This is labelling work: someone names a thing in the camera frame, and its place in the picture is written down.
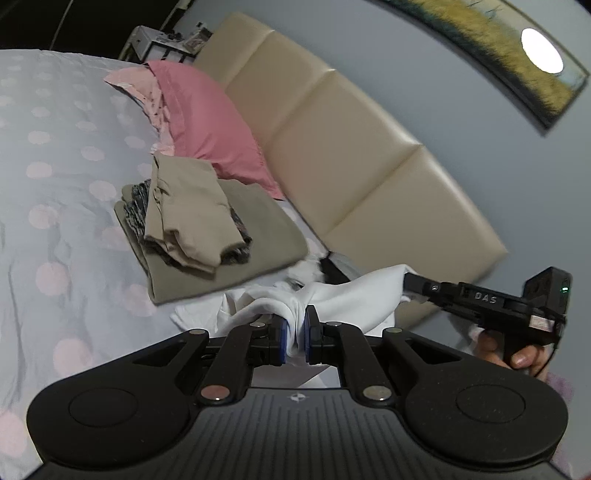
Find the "logo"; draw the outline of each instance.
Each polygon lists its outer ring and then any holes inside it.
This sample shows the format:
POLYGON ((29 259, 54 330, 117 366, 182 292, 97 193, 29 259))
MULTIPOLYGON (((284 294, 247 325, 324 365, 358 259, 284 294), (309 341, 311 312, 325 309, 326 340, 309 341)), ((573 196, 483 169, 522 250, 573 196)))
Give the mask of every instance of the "logo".
POLYGON ((476 294, 474 295, 474 299, 481 300, 481 301, 487 301, 488 303, 496 303, 496 297, 493 297, 493 296, 489 295, 488 293, 486 295, 483 295, 479 291, 477 291, 476 294))
POLYGON ((289 398, 291 401, 294 401, 296 403, 299 403, 301 401, 304 401, 305 399, 307 399, 308 397, 306 397, 303 393, 294 393, 293 395, 290 395, 289 398))

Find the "pink pillow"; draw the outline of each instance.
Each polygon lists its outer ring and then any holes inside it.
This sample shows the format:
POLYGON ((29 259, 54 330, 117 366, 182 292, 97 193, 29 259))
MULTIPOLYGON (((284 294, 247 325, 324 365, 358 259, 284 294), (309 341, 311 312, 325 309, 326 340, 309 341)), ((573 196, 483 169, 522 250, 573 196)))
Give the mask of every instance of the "pink pillow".
POLYGON ((152 71, 146 67, 129 67, 109 73, 104 80, 122 88, 141 103, 150 123, 160 134, 160 142, 154 146, 154 149, 161 151, 164 155, 174 155, 168 109, 164 104, 158 80, 152 71))
POLYGON ((258 183, 273 198, 283 198, 250 128, 214 80, 182 63, 148 65, 168 106, 175 155, 209 160, 219 178, 258 183))

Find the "beige upholstered headboard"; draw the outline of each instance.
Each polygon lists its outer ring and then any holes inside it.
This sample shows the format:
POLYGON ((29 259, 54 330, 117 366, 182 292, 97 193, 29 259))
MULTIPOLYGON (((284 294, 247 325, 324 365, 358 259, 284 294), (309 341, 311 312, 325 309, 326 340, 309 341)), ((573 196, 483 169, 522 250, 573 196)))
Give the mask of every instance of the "beige upholstered headboard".
MULTIPOLYGON (((419 140, 272 28, 234 13, 194 65, 224 87, 317 236, 359 268, 406 263, 439 281, 474 281, 506 254, 419 140)), ((408 326, 429 311, 402 305, 397 322, 408 326)))

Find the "finger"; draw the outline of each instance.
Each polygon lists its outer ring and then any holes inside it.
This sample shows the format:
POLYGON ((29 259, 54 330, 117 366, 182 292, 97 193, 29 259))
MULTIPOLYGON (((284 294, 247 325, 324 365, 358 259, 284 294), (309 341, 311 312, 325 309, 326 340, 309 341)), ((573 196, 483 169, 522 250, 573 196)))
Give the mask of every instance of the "finger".
POLYGON ((499 365, 500 367, 510 368, 509 365, 501 360, 500 357, 494 352, 482 352, 480 355, 478 355, 478 358, 482 358, 483 360, 495 365, 499 365))
POLYGON ((542 380, 542 382, 545 382, 548 375, 548 366, 546 365, 546 362, 550 357, 550 351, 544 347, 539 348, 540 354, 536 357, 534 363, 531 365, 530 373, 531 375, 535 375, 537 378, 542 380))
POLYGON ((511 357, 511 365, 513 368, 527 368, 539 365, 541 367, 545 362, 544 358, 545 350, 539 345, 528 345, 525 348, 519 350, 519 352, 513 354, 511 357))
POLYGON ((498 342, 486 332, 482 332, 478 336, 478 344, 476 348, 482 352, 494 352, 498 348, 498 342))

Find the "folded khaki fabric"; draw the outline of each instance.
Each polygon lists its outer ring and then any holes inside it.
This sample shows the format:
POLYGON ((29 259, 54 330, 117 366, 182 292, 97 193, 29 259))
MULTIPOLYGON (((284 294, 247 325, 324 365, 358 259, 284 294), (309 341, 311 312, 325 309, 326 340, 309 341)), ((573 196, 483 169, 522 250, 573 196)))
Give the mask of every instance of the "folded khaki fabric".
POLYGON ((145 239, 185 267, 213 273, 244 241, 208 161, 154 154, 145 239))
MULTIPOLYGON (((251 278, 288 267, 308 253, 306 239, 283 209, 257 184, 218 180, 228 202, 252 237, 247 264, 220 265, 214 274, 195 268, 175 267, 149 245, 140 245, 125 221, 124 202, 115 213, 136 257, 148 274, 148 292, 155 304, 196 297, 232 287, 251 278)), ((131 186, 122 189, 123 200, 131 198, 131 186)))

